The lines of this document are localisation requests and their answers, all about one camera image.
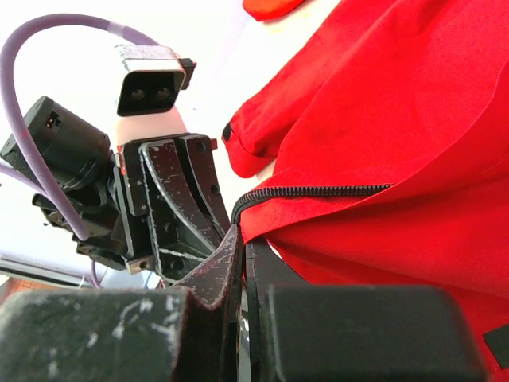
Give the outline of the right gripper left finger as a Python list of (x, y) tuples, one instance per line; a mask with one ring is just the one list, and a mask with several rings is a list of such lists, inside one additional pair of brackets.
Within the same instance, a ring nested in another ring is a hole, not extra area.
[(29, 290), (1, 307), (4, 381), (235, 381), (242, 238), (156, 290)]

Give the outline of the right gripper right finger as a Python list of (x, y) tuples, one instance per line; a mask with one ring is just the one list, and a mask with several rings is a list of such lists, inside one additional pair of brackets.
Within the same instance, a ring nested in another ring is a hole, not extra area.
[(454, 301), (429, 286), (314, 286), (245, 247), (254, 381), (485, 381)]

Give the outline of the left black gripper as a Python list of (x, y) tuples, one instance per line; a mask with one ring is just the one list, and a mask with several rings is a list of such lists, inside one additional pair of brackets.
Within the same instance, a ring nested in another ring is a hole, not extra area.
[(89, 237), (75, 239), (76, 252), (132, 275), (155, 269), (176, 283), (219, 247), (230, 220), (208, 136), (148, 141), (85, 162), (76, 201)]

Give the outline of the red zip jacket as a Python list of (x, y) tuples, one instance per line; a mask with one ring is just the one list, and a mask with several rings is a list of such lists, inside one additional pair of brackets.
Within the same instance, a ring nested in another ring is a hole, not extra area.
[(321, 284), (426, 283), (464, 312), (491, 379), (508, 368), (508, 4), (342, 1), (223, 133), (232, 169), (276, 187), (244, 210)]

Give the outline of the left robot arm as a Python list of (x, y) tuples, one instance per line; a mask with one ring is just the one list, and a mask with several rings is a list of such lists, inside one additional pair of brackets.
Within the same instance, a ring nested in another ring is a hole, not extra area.
[(219, 247), (230, 221), (216, 145), (188, 132), (176, 109), (120, 118), (106, 134), (44, 96), (25, 122), (87, 230), (80, 255), (175, 283)]

